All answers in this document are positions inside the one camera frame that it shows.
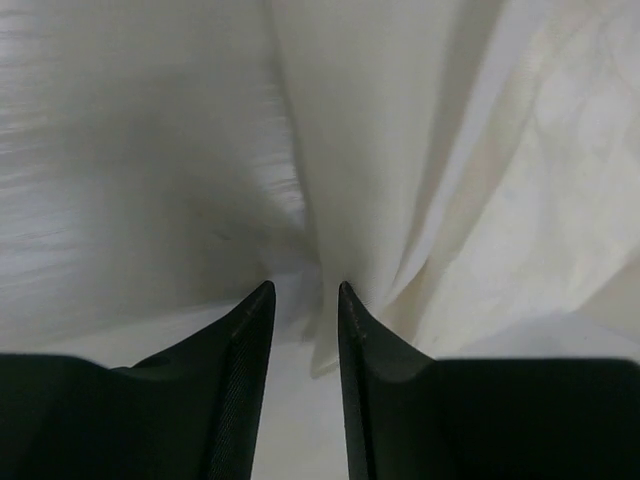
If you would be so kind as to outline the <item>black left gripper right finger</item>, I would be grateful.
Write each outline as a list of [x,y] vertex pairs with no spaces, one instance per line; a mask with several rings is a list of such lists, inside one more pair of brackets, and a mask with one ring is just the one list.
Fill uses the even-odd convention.
[[445,359],[338,295],[353,479],[635,479],[639,367],[611,358]]

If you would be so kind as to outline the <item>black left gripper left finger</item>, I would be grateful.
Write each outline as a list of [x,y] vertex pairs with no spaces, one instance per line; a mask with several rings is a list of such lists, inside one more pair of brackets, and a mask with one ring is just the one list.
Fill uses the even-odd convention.
[[221,319],[130,367],[1,358],[5,479],[247,479],[275,323],[264,282]]

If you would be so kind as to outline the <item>white skirt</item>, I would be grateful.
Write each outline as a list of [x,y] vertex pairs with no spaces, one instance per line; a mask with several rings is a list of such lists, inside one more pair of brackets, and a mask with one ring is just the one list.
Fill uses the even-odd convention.
[[635,1],[274,1],[322,274],[449,355],[537,317],[639,335]]

